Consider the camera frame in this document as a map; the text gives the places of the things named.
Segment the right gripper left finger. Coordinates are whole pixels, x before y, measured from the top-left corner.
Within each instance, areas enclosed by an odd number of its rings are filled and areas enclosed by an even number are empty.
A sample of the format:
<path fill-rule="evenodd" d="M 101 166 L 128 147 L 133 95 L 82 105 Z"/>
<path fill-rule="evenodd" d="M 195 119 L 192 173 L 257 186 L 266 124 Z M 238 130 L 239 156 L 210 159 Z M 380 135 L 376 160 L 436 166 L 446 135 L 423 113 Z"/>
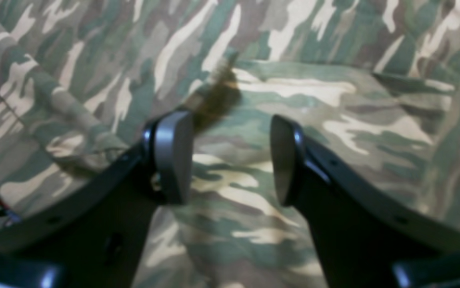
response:
<path fill-rule="evenodd" d="M 193 116 L 148 122 L 142 138 L 64 200 L 0 230 L 0 288 L 129 288 L 160 205 L 190 191 Z"/>

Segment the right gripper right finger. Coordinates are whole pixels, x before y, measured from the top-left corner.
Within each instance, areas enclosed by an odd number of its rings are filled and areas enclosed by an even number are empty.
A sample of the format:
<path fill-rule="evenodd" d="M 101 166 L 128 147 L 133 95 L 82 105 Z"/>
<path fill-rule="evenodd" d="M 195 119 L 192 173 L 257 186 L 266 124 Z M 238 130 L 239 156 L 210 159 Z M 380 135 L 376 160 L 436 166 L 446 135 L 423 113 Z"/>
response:
<path fill-rule="evenodd" d="M 378 191 L 335 153 L 274 115 L 276 195 L 307 221 L 331 288 L 460 288 L 460 231 Z"/>

